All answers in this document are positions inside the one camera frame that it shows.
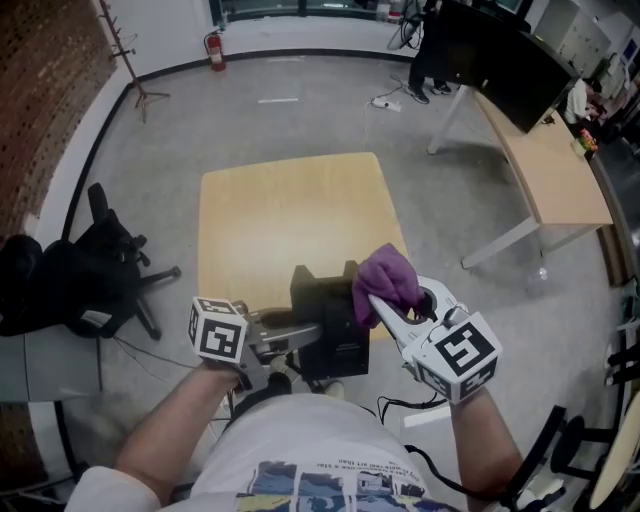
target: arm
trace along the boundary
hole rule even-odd
[[[472,491],[498,493],[515,475],[522,456],[486,388],[451,405],[462,485]],[[469,510],[487,504],[469,498]]]
[[[167,504],[198,440],[236,374],[201,364],[136,427],[116,460],[115,469],[144,483]]]

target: brick wall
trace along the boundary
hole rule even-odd
[[[38,214],[115,64],[90,0],[0,0],[0,245]]]

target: concrete floor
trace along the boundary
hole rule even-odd
[[[149,295],[164,330],[160,343],[149,339],[136,320],[119,335],[164,357],[197,362],[186,326],[190,299],[197,293],[203,173],[372,151],[380,160],[416,270],[442,280],[459,300],[481,311],[504,345],[502,367],[489,388],[520,448],[529,450],[554,404],[606,424],[603,411],[609,401],[602,386],[602,359],[618,321],[619,296],[608,288],[596,235],[545,260],[539,256],[540,240],[530,236],[472,271],[462,269],[463,256],[526,217],[524,200],[475,105],[463,106],[436,156],[426,153],[426,145],[450,97],[432,96],[424,106],[399,91],[392,99],[401,102],[400,113],[368,106],[372,97],[396,87],[390,74],[406,79],[408,65],[305,57],[233,62],[222,74],[207,68],[185,71],[146,84],[149,90],[171,93],[170,99],[151,106],[146,124],[133,109],[136,97],[130,93],[98,151],[88,184],[101,182],[123,224],[148,238],[150,271],[179,265],[183,277]],[[258,104],[296,97],[297,103]],[[85,195],[73,236],[89,224]],[[541,266],[549,276],[543,285],[531,279]],[[429,399],[432,392],[412,381],[395,352],[392,342],[373,344],[369,375],[345,380],[347,399],[370,409],[381,394]],[[150,357],[138,358],[155,376],[113,340],[103,341],[104,394],[66,404],[79,458],[110,463],[126,433],[185,374]],[[444,474],[455,475],[448,423],[402,429],[404,414],[390,412],[390,430],[432,453]],[[214,424],[217,433],[222,427],[223,422]],[[205,433],[187,479],[212,442],[211,433]],[[436,484],[431,492],[451,496]],[[460,497],[450,499],[464,506]]]

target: power strip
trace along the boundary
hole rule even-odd
[[[394,112],[400,112],[402,110],[402,105],[400,105],[400,103],[383,100],[382,98],[374,98],[371,104],[376,108],[393,110]]]

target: desk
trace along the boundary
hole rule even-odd
[[[207,173],[200,192],[198,289],[250,310],[290,307],[296,265],[342,275],[391,242],[405,256],[373,153],[319,156]],[[388,338],[384,327],[371,339]]]
[[[630,464],[634,460],[640,442],[640,393],[631,401],[629,409],[618,430],[611,450],[607,455],[607,460],[602,466],[600,477],[591,494],[589,508],[595,510],[602,505],[613,490],[618,486],[620,480],[629,470]]]
[[[440,130],[429,144],[427,151],[430,154],[437,152],[458,108],[468,95],[473,96],[498,136],[530,215],[501,237],[464,258],[464,268],[477,265],[543,225],[577,227],[562,240],[545,247],[542,254],[546,255],[589,231],[613,224],[593,172],[587,161],[571,149],[573,136],[557,112],[552,114],[555,124],[539,124],[524,134],[482,94],[461,86]]]

